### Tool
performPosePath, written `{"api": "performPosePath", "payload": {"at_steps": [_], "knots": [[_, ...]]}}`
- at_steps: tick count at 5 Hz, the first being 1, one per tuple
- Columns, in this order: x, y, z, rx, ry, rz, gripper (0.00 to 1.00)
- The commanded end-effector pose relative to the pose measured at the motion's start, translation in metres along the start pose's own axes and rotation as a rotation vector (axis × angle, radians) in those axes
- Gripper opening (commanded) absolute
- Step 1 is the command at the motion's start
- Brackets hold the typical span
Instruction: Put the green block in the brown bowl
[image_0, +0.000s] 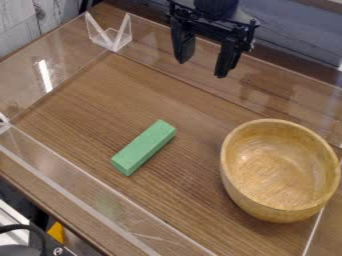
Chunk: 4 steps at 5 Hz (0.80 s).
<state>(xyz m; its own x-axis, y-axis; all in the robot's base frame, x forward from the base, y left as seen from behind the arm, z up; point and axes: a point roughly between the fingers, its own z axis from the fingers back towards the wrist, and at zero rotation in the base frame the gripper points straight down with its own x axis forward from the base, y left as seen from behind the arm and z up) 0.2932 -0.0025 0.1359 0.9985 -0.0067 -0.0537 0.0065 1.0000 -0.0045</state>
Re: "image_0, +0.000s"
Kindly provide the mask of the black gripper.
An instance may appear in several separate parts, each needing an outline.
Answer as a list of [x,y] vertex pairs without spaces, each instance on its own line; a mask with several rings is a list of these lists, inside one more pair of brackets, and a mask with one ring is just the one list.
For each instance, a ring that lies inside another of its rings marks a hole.
[[173,56],[180,64],[189,60],[195,51],[195,33],[188,22],[197,25],[199,34],[213,40],[233,37],[221,41],[215,65],[213,75],[224,78],[239,61],[241,54],[239,44],[243,50],[251,50],[253,47],[253,35],[260,26],[259,21],[239,8],[239,0],[167,1],[169,15],[173,16],[171,18]]

